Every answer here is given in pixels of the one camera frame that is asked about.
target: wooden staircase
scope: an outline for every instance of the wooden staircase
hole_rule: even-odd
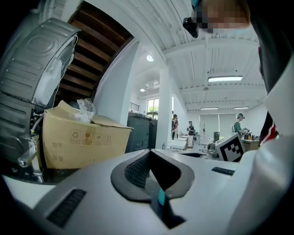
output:
[[[73,62],[56,93],[55,105],[61,100],[68,103],[89,97],[93,99],[104,72],[133,39],[123,26],[87,2],[81,3],[69,23],[81,32]]]

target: railing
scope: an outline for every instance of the railing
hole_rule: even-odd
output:
[[[140,107],[139,105],[134,104],[132,102],[130,102],[130,104],[129,104],[129,109],[131,109],[131,110],[139,111],[139,107]]]

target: fluorescent light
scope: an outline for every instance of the fluorescent light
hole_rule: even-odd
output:
[[[201,110],[215,110],[215,109],[219,109],[219,108],[201,108]]]
[[[249,108],[249,107],[237,107],[235,109],[247,109],[247,108]]]
[[[242,76],[224,76],[224,77],[210,77],[208,78],[209,83],[213,82],[229,82],[229,81],[241,81]]]
[[[149,62],[154,61],[154,59],[152,58],[152,56],[151,56],[150,54],[146,56],[146,59],[147,59]]]

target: recycling symbol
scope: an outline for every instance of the recycling symbol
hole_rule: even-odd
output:
[[[74,132],[72,133],[72,137],[73,137],[74,139],[78,139],[78,138],[79,138],[79,133],[78,133],[77,131],[74,131]]]

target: green shirt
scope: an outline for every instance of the green shirt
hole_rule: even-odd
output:
[[[238,132],[239,135],[242,136],[242,134],[239,132],[241,130],[241,126],[240,126],[240,123],[238,121],[235,122],[234,129],[235,129],[235,132]]]

